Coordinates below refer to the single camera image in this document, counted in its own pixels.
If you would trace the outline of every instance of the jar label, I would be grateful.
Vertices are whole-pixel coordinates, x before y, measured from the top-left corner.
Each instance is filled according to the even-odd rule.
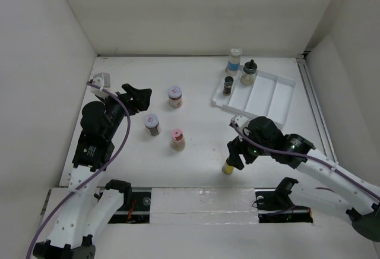
[[[230,71],[237,71],[237,70],[239,69],[239,67],[240,67],[240,64],[239,64],[239,63],[237,63],[237,64],[233,64],[233,63],[231,63],[230,61],[228,61],[228,63],[227,63],[227,68],[228,68],[228,70],[230,70]]]

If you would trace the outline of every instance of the spice rack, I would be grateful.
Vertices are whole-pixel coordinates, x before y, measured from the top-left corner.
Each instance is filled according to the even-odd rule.
[[[231,95],[224,96],[222,92],[227,74],[223,74],[215,89],[212,105],[248,118],[266,116],[279,129],[283,128],[296,87],[295,80],[258,70],[254,84],[244,86],[240,82],[241,75],[242,66],[234,77]]]

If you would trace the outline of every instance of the bottle with blue label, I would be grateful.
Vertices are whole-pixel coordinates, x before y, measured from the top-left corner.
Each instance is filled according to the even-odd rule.
[[[228,63],[226,67],[226,73],[228,76],[236,76],[240,68],[240,59],[242,59],[243,50],[232,48]]]

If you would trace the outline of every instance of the white lid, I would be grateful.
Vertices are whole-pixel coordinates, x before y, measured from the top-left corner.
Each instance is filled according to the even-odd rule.
[[[144,124],[147,128],[155,128],[159,124],[159,117],[151,113],[144,118]]]
[[[230,55],[232,57],[239,57],[241,56],[241,54],[243,54],[243,49],[240,49],[240,48],[232,48],[230,50]]]
[[[170,87],[169,90],[167,91],[168,95],[169,95],[169,98],[171,99],[176,99],[178,97],[181,97],[182,95],[182,90],[180,87],[178,86],[173,86],[173,87]]]

